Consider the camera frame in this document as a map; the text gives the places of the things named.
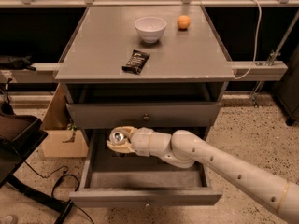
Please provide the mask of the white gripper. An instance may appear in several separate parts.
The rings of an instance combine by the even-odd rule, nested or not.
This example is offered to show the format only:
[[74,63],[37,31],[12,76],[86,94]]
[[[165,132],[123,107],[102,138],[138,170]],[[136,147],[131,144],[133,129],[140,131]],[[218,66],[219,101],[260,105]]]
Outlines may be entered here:
[[155,132],[149,128],[136,129],[133,126],[121,126],[114,128],[111,134],[113,137],[117,135],[131,137],[131,144],[128,141],[124,143],[107,141],[107,146],[118,153],[136,153],[138,156],[164,158],[172,152],[171,135],[168,133]]

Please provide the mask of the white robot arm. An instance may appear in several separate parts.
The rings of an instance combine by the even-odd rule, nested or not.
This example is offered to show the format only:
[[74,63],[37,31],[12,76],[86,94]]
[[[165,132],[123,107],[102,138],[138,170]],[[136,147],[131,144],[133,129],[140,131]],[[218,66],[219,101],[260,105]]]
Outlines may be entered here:
[[198,161],[279,218],[299,224],[299,185],[223,152],[189,131],[169,134],[122,126],[111,131],[107,146],[118,153],[154,156],[179,168],[190,168]]

